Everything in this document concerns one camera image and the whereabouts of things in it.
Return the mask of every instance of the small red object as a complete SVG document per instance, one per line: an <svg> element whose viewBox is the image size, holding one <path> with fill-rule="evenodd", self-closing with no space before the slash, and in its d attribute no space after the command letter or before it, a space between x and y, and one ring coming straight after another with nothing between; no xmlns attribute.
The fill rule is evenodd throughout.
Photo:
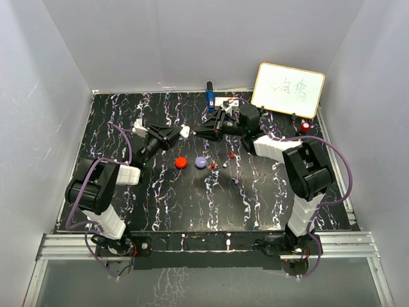
<svg viewBox="0 0 409 307"><path fill-rule="evenodd" d="M307 132L309 130L309 127L310 127L309 123L302 123L301 124L301 131L302 132Z"/></svg>
<svg viewBox="0 0 409 307"><path fill-rule="evenodd" d="M179 157L174 162L174 165L176 165L177 168L185 168L187 165L187 160L184 157Z"/></svg>

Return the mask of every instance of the cable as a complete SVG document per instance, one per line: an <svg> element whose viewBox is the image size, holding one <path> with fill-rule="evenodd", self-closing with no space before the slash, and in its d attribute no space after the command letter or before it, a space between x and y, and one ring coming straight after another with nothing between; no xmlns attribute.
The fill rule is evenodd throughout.
<svg viewBox="0 0 409 307"><path fill-rule="evenodd" d="M244 98L241 98L241 97L234 97L234 98L230 98L229 100L240 100L242 102L245 102L246 104L250 104L248 100L245 100Z"/></svg>
<svg viewBox="0 0 409 307"><path fill-rule="evenodd" d="M77 211L78 204L79 204L79 201L80 201L80 199L81 199L81 197L82 197L82 194L84 194L85 187L87 186L87 183L88 183L89 179L91 178L92 172L94 171L94 169L96 168L96 166L98 165L98 163L100 163L100 162L102 162L102 161L106 161L106 162L118 163L118 164L122 164L122 165L129 165L129 164L132 162L132 147L131 147L131 144L130 144L130 141L129 141L127 135L126 135L126 134L122 131L122 129L119 128L117 125L112 125L112 126L120 132L120 134L121 134L121 135L123 136L123 138L125 139L125 142L127 142L128 151L129 151L129 159L128 159L128 162L117 162L117 161L114 161L114 160L112 160L112 159L99 158L99 159L97 159L97 160L91 165L91 167L89 168L89 171L88 171L87 175L85 176L84 182L82 183L82 186L81 186L81 188L80 188L80 190L79 190L79 193L78 193L78 195L77 195L77 198L75 199L74 205L72 206L70 215L68 216L68 219L67 219L67 221L66 221L66 223L65 223L65 228L66 228L67 230L74 230L74 229L76 229L77 227L80 227L80 226L86 225L86 224L92 224L92 225L98 226L98 223L95 222L95 221L84 221L84 222L80 222L80 223L71 225L71 220L73 219L73 217L74 217L74 215L75 215L75 213L76 213L76 211ZM105 266L105 264L104 264L104 263L96 256L96 254L93 252L93 250L91 249L91 246L89 246L87 236L88 236L88 234L90 234L90 233L95 233L95 234L97 234L97 235L100 234L100 232L98 232L98 231L96 231L96 230L88 230L88 231L85 233L84 239L85 239L85 245L87 245L88 251L89 251L89 252L91 253L91 255L95 258L95 260L96 260L111 276L115 277L115 278L118 280L118 279L120 278L120 276L117 275L117 274L115 274L114 272L112 272L110 269L108 269L108 268Z"/></svg>
<svg viewBox="0 0 409 307"><path fill-rule="evenodd" d="M67 221L66 221L66 223L65 223L65 229L67 229L67 230L74 230L74 229L76 229L76 228L79 227L79 226L82 226L82 225L85 225L85 224L89 224L89 223L92 224L92 221L84 221L84 222L80 222L80 223L71 225L71 220L73 219L73 217L74 217L74 215L75 215L75 213L76 213L76 211L77 211L79 201L80 201L80 199L81 199L81 197L82 197L82 194L84 194L84 190L85 190L85 188L86 188L86 186L87 186L87 183L88 183L89 179L91 178L92 172L94 171L94 169L96 168L96 166L97 166L100 162L102 162L102 161L112 162L112 163L118 163L118 164L122 164L122 165L129 165L129 164L132 162L132 147L131 147L131 144L130 144L130 141L129 141L127 135L126 135L126 134L122 131L122 129L119 128L117 125L112 125L112 126L113 126L115 129L117 129L117 130L121 133L121 135L123 136L123 138L124 138L125 141L127 142L128 151L129 151L129 159L128 159L128 162L117 162L117 161L114 161L114 160L108 159L108 158L99 158L99 159L97 159L97 160L91 165L91 167L89 168L89 171L88 171L87 175L85 176L84 182L82 183L82 186L81 186L81 188L80 188L80 190L79 190L78 196L77 196L77 198L75 199L74 205L72 206L70 215L68 216L68 219L67 219Z"/></svg>
<svg viewBox="0 0 409 307"><path fill-rule="evenodd" d="M129 252L130 252L131 249L132 249L132 246L129 246L128 251L124 252L123 254L116 254L116 256L125 256L125 255L129 254ZM111 251L111 249L109 248L109 246L108 246L108 250L109 250L110 253L115 254L115 253L113 253L113 252Z"/></svg>
<svg viewBox="0 0 409 307"><path fill-rule="evenodd" d="M271 136L270 134L269 134L269 136L272 139L274 139L274 138L275 139L280 139L280 138L277 138L275 136ZM348 161L346 160L345 156L339 151L339 149L335 145L331 144L326 139L322 139L322 138L319 138L319 137L316 137L316 136L297 136L297 137L294 137L294 138L280 139L280 140L287 142L287 141L298 141L300 139L315 139L315 140L320 141L323 144L327 145L328 147L331 147L334 150L334 152L336 152L338 154L338 156L341 158L341 160L344 162L346 171L348 173L348 188L347 188L347 190L345 192L345 195L342 198L340 198L340 199L338 199L336 201L327 201L325 203L320 203L318 205L314 215L312 216L311 220L309 221L309 223L307 225L307 234L308 234L308 236L310 236L310 238L312 238L312 240L314 240L317 243L317 246L318 246L317 262L315 263L314 267L309 272L302 275L302 277L307 277L307 276L311 275L316 270L316 268L318 267L318 265L320 264L320 261L321 261L321 253L322 253L321 244L318 241L318 239L311 234L311 231L310 231L311 225L312 225L313 221L315 220L316 216L318 215L318 209L320 207L323 207L323 206L334 206L334 205L338 205L340 203L343 203L344 200L346 200L349 197L349 195L351 194L353 179L352 179L351 166L348 163Z"/></svg>
<svg viewBox="0 0 409 307"><path fill-rule="evenodd" d="M112 272L110 269L108 269L108 268L105 266L105 264L104 264L104 263L96 256L96 254L93 252L93 250L91 249L91 246L89 246L87 236L88 236L90 233L95 233L95 234L99 235L99 232L97 232L96 230L88 230L88 231L85 233L85 236L84 236L84 237L85 237L85 245L87 245L88 251L91 253L92 257L94 257L95 260L108 272L109 275L111 275L112 277L115 277L116 279L119 279L120 276L117 275L117 274L115 274L114 272Z"/></svg>
<svg viewBox="0 0 409 307"><path fill-rule="evenodd" d="M122 273L124 273L125 270L128 269L129 267L131 267L131 265L127 265L126 267L124 267L124 268L122 269L122 271L118 274L118 276L121 277Z"/></svg>
<svg viewBox="0 0 409 307"><path fill-rule="evenodd" d="M301 255L301 258L300 258L300 259L298 259L297 261L304 260L305 251L306 251L306 248L304 248L304 249L302 250L302 255Z"/></svg>

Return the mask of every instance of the whiteboard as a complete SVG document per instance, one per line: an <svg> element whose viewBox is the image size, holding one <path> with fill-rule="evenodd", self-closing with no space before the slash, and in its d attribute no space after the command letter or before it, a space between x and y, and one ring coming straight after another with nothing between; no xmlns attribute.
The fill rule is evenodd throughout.
<svg viewBox="0 0 409 307"><path fill-rule="evenodd" d="M314 118L325 75L269 63L260 64L251 104L266 110Z"/></svg>

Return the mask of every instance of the white enclosure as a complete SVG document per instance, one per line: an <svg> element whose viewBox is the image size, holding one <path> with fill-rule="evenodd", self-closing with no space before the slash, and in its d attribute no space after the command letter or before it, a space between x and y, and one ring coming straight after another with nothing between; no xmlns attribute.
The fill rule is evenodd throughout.
<svg viewBox="0 0 409 307"><path fill-rule="evenodd" d="M326 72L363 0L43 0L100 92L253 87L260 63Z"/></svg>
<svg viewBox="0 0 409 307"><path fill-rule="evenodd" d="M358 222L371 230L396 306L408 306L409 5L366 1L327 72L321 99L348 157Z"/></svg>
<svg viewBox="0 0 409 307"><path fill-rule="evenodd" d="M21 306L54 226L91 90L40 0L0 4L0 305Z"/></svg>
<svg viewBox="0 0 409 307"><path fill-rule="evenodd" d="M20 306L84 131L91 90L253 87L260 63L326 75L321 105L351 162L396 306L409 299L405 0L6 0L0 41L1 306Z"/></svg>

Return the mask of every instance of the purple ball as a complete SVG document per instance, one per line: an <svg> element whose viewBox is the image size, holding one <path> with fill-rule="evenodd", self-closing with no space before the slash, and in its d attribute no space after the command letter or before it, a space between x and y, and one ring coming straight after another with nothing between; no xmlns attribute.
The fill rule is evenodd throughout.
<svg viewBox="0 0 409 307"><path fill-rule="evenodd" d="M207 160L205 157L197 157L194 161L194 165L197 169L205 169L207 165Z"/></svg>

